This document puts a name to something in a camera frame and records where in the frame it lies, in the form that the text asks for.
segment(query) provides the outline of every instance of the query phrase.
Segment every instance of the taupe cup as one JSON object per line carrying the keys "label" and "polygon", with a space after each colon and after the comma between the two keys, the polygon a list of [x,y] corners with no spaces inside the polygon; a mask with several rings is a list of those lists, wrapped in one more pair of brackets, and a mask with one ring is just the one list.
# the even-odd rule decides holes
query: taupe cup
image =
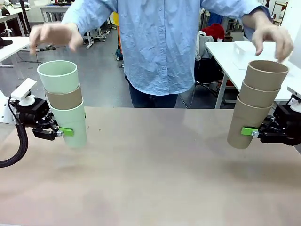
{"label": "taupe cup", "polygon": [[239,99],[250,106],[253,107],[269,107],[273,104],[280,88],[276,91],[262,91],[258,89],[254,89],[245,84],[241,86],[241,90],[239,93]]}
{"label": "taupe cup", "polygon": [[275,91],[288,74],[287,66],[268,60],[251,61],[246,71],[245,84],[262,91]]}
{"label": "taupe cup", "polygon": [[234,148],[246,149],[253,137],[242,135],[241,129],[243,127],[258,128],[271,108],[272,105],[264,108],[246,105],[240,100],[238,95],[228,132],[228,143]]}

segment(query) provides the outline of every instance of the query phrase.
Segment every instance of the hand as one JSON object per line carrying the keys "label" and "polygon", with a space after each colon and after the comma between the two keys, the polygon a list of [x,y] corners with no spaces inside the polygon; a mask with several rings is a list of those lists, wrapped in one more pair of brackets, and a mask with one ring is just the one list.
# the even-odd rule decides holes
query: hand
{"label": "hand", "polygon": [[270,21],[259,26],[253,34],[252,43],[256,47],[256,55],[262,53],[263,42],[274,41],[276,43],[275,58],[282,62],[293,50],[293,41],[288,31],[283,27],[273,25]]}
{"label": "hand", "polygon": [[31,53],[35,53],[36,46],[42,43],[54,45],[68,45],[72,51],[83,43],[83,39],[75,23],[44,23],[32,28],[29,36]]}

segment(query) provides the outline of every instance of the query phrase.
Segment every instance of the shirt sleeve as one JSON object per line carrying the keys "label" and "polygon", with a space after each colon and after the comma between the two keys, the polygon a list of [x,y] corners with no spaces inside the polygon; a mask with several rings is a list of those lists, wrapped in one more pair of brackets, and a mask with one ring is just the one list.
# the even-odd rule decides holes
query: shirt sleeve
{"label": "shirt sleeve", "polygon": [[[256,9],[261,9],[268,18],[271,18],[269,10],[256,0],[203,0],[201,7],[221,16],[238,18],[241,24],[241,18],[252,14]],[[254,29],[245,26],[244,30],[247,38],[252,39]]]}
{"label": "shirt sleeve", "polygon": [[76,23],[79,32],[101,26],[112,12],[117,12],[117,0],[76,0],[67,10],[62,23]]}

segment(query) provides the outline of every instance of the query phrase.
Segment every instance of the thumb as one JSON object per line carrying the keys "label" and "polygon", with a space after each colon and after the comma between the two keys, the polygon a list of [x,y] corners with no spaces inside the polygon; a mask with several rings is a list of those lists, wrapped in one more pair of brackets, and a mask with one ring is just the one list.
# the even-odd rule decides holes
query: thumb
{"label": "thumb", "polygon": [[256,48],[256,56],[263,52],[263,36],[259,32],[255,32],[252,38],[252,43]]}
{"label": "thumb", "polygon": [[83,44],[83,39],[80,33],[75,32],[71,35],[71,40],[69,42],[69,48],[71,51],[75,52],[77,47]]}

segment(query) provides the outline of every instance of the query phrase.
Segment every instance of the chair leg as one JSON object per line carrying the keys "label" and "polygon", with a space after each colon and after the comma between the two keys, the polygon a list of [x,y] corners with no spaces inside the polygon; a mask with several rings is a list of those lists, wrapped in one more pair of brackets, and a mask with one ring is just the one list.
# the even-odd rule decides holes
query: chair leg
{"label": "chair leg", "polygon": [[191,98],[191,103],[190,103],[189,106],[185,103],[185,101],[183,100],[181,94],[179,94],[179,97],[180,97],[181,101],[183,102],[183,104],[185,105],[185,107],[186,107],[187,109],[191,108],[191,106],[192,106],[192,102],[193,102],[193,99],[194,99],[194,94],[195,94],[195,92],[196,92],[196,86],[197,86],[198,84],[199,84],[199,82],[196,82],[196,83],[194,84],[194,86],[193,86],[192,98]]}

